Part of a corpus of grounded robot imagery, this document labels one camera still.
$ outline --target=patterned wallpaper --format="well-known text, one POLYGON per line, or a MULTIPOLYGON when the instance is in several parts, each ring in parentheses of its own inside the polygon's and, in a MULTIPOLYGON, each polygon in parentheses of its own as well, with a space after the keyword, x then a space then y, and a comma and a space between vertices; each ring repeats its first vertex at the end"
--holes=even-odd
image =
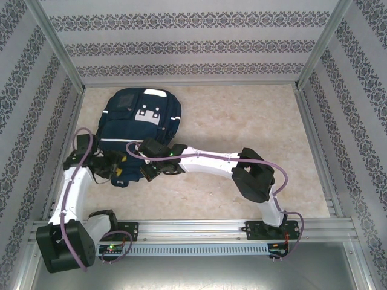
POLYGON ((354 1, 304 88, 377 289, 387 289, 386 20, 383 1, 354 1))
POLYGON ((31 222, 42 218, 77 100, 21 0, 0 4, 0 289, 10 284, 31 222))
POLYGON ((337 0, 42 0, 87 84, 295 81, 337 0))

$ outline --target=purple cable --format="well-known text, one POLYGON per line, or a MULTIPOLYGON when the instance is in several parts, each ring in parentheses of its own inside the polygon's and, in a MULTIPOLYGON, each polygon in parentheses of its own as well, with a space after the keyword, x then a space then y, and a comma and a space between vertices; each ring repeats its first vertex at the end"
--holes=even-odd
POLYGON ((298 239, 292 249, 292 251, 290 253, 292 253, 297 247, 298 247, 298 244, 301 240, 301 236, 302 236, 302 233, 304 231, 304 219, 302 217, 302 215, 300 213, 297 213, 295 211, 284 211, 280 208, 279 204, 278 204, 278 201, 277 201, 277 197, 276 195, 281 192, 281 190, 283 190, 286 185, 288 184, 288 175, 286 173, 286 171, 279 165, 275 164, 275 163, 271 163, 269 161, 264 161, 264 160, 257 160, 257 159, 242 159, 242 158, 227 158, 227 157, 222 157, 222 156, 216 156, 216 155, 211 155, 211 154, 205 154, 205 153, 197 153, 197 154, 184 154, 184 155, 176 155, 176 156, 169 156, 169 157, 161 157, 161 158, 148 158, 148 157, 143 157, 143 156, 140 156, 140 155, 136 155, 134 154, 133 152, 131 152, 129 150, 129 146, 132 145, 132 144, 136 144, 136 145, 139 145, 139 142, 129 142, 127 145, 126 145, 126 151, 127 153, 134 157, 134 158, 138 158, 138 159, 141 159, 141 160, 147 160, 147 161, 167 161, 167 160, 174 160, 174 159, 180 159, 180 158, 190 158, 190 157, 207 157, 207 158, 212 158, 212 159, 217 159, 217 160, 223 160, 223 161, 228 161, 228 162, 244 162, 244 163, 258 163, 258 164, 263 164, 263 165, 268 165, 268 166, 272 166, 274 168, 277 168, 279 171, 281 171, 281 173, 284 175, 284 183, 273 193, 273 198, 274 198, 274 203, 276 205, 276 208, 281 212, 281 213, 284 213, 284 214, 296 214, 300 217, 300 220, 301 220, 301 229, 300 229, 300 235, 298 236, 298 239))
POLYGON ((133 237, 132 237, 132 235, 129 232, 127 232, 127 231, 110 231, 109 233, 104 234, 103 237, 108 237, 108 236, 111 236, 112 234, 125 234, 125 235, 127 235, 130 238, 131 243, 128 246, 128 249, 125 251, 125 253, 123 253, 121 256, 119 256, 118 258, 116 258, 113 261, 106 261, 106 260, 104 260, 103 257, 104 257, 104 255, 106 253, 108 253, 108 251, 103 252, 102 256, 101 256, 102 263, 108 262, 109 264, 114 264, 114 263, 118 262, 119 260, 121 260, 122 258, 124 258, 130 252, 130 250, 132 248, 133 237))
POLYGON ((84 156, 82 157, 82 159, 79 161, 77 167, 75 168, 73 174, 71 175, 71 178, 70 178, 70 181, 68 182, 67 186, 66 186, 66 190, 65 190, 65 194, 63 195, 63 200, 62 200, 62 206, 60 208, 60 231, 62 232, 62 237, 63 237, 63 240, 65 240, 65 243, 66 243, 66 246, 68 248, 68 250, 70 251, 71 255, 73 255, 75 261, 77 262, 78 266, 85 272, 87 272, 87 267, 82 263, 81 259, 79 258, 77 252, 75 252, 72 244, 70 243, 70 240, 68 239, 68 236, 66 234, 66 229, 65 229, 65 210, 66 210, 66 201, 67 201, 67 197, 68 197, 68 194, 70 192, 70 188, 71 188, 71 185, 73 183, 73 180, 75 178, 75 176, 77 175, 77 172, 78 170, 81 168, 83 162, 85 162, 87 156, 89 155, 89 153, 91 152, 91 148, 93 146, 93 133, 91 133, 91 131, 87 128, 79 128, 75 134, 74 134, 74 140, 75 140, 75 137, 77 136, 77 134, 79 133, 79 131, 81 130, 85 130, 86 132, 89 133, 89 136, 90 136, 90 142, 89 142, 89 146, 87 147, 87 150, 84 154, 84 156))

